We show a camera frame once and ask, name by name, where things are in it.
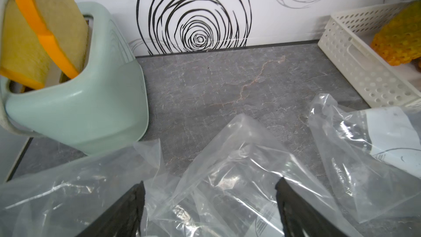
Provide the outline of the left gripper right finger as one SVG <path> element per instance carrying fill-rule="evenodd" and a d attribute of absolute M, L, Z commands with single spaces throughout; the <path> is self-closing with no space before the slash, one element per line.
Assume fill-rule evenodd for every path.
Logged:
<path fill-rule="evenodd" d="M 284 179 L 276 186 L 276 201 L 284 236 L 345 237 L 346 234 L 302 198 Z"/>

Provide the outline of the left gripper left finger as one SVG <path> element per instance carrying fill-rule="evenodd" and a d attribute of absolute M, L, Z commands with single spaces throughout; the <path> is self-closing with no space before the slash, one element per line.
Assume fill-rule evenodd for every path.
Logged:
<path fill-rule="evenodd" d="M 145 206 L 145 187 L 141 181 L 124 193 L 79 237 L 134 237 L 140 230 Z"/>

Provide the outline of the zip-top bag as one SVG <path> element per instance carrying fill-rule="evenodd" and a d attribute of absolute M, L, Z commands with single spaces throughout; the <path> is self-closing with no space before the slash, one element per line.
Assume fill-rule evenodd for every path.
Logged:
<path fill-rule="evenodd" d="M 284 178 L 310 205 L 350 237 L 322 183 L 258 121 L 238 115 L 181 177 L 164 174 L 146 186 L 144 237 L 281 237 L 276 184 Z"/>
<path fill-rule="evenodd" d="M 1 186 L 1 236 L 74 237 L 144 182 L 154 212 L 176 188 L 159 140 L 87 156 Z"/>
<path fill-rule="evenodd" d="M 421 214 L 421 109 L 342 108 L 317 95 L 309 127 L 339 203 L 360 223 Z"/>

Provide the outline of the pineapple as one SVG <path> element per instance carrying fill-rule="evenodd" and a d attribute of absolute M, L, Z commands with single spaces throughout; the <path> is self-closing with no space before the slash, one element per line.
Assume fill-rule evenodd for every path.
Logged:
<path fill-rule="evenodd" d="M 371 48 L 391 66 L 407 64 L 421 57 L 421 2 L 403 9 L 379 33 Z"/>

